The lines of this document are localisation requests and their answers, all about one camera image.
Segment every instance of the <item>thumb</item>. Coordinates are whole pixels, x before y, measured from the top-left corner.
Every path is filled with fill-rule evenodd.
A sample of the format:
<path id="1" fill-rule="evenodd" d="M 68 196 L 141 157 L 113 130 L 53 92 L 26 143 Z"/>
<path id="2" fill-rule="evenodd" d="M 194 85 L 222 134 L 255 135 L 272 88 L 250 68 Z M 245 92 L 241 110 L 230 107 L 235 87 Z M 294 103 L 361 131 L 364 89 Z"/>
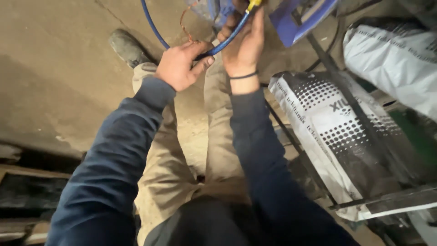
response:
<path id="1" fill-rule="evenodd" d="M 212 56 L 201 59 L 192 69 L 188 72 L 189 79 L 193 83 L 199 78 L 200 74 L 206 71 L 213 63 L 215 59 Z"/>

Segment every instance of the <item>left hand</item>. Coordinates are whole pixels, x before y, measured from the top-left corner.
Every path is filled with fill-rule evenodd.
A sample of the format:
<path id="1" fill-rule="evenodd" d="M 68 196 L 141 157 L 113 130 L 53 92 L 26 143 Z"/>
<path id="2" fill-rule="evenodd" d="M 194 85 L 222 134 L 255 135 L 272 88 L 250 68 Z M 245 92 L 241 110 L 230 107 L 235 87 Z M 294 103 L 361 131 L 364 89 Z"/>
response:
<path id="1" fill-rule="evenodd" d="M 209 42 L 191 41 L 168 49 L 164 52 L 154 77 L 165 81 L 176 92 L 185 90 L 215 61 L 214 57 L 208 56 L 193 67 L 193 60 L 213 47 Z"/>

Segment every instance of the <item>hand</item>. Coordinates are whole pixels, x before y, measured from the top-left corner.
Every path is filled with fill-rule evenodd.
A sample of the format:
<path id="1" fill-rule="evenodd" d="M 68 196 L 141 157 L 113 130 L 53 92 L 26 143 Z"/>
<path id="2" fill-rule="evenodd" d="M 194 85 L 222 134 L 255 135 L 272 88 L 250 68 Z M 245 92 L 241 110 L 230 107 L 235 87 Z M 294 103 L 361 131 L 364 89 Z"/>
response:
<path id="1" fill-rule="evenodd" d="M 155 77 L 165 81 L 176 92 L 183 91 L 196 82 L 200 74 L 206 71 L 215 61 L 208 56 L 201 59 L 194 67 L 193 60 L 214 46 L 208 42 L 191 41 L 173 47 L 164 52 Z"/>
<path id="2" fill-rule="evenodd" d="M 225 41 L 236 27 L 241 15 L 228 17 L 217 39 Z M 257 70 L 257 63 L 264 47 L 264 9 L 261 7 L 250 18 L 235 39 L 222 50 L 223 66 L 231 77 L 251 74 Z"/>

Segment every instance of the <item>cement bag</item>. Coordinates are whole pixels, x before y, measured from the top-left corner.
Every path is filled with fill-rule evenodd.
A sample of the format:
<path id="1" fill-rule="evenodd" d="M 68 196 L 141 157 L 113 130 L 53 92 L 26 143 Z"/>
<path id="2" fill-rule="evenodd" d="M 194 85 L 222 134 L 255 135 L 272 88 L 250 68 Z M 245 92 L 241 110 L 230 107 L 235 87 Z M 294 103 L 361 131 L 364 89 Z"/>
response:
<path id="1" fill-rule="evenodd" d="M 363 18 L 343 51 L 350 71 L 437 122 L 437 33 L 417 21 Z"/>
<path id="2" fill-rule="evenodd" d="M 411 166 L 388 166 L 374 154 L 364 127 L 346 99 L 330 82 L 327 72 L 283 72 L 271 78 L 269 90 L 286 113 L 295 135 L 338 204 L 401 190 L 411 179 L 423 179 L 427 170 L 408 139 L 385 110 L 348 74 L 348 88 L 373 123 L 383 144 Z M 406 176 L 397 175 L 402 170 Z M 375 218 L 400 209 L 437 206 L 422 199 L 385 202 L 337 211 L 351 221 Z"/>

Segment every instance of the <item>person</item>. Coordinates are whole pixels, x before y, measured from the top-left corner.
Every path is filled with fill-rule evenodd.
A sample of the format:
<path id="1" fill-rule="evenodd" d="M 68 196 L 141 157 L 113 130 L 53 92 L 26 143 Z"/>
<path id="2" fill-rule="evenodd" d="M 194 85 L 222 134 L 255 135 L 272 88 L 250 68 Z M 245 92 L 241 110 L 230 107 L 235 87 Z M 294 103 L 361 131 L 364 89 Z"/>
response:
<path id="1" fill-rule="evenodd" d="M 237 19 L 228 18 L 219 41 Z M 104 120 L 68 181 L 47 246 L 133 245 L 133 202 L 146 190 L 165 221 L 139 240 L 145 246 L 358 245 L 287 170 L 256 72 L 263 19 L 260 8 L 221 54 L 194 66 L 211 44 L 170 48 L 156 66 L 132 37 L 112 34 L 114 50 L 134 68 L 136 94 Z M 204 71 L 209 143 L 199 185 L 177 139 L 173 99 Z"/>

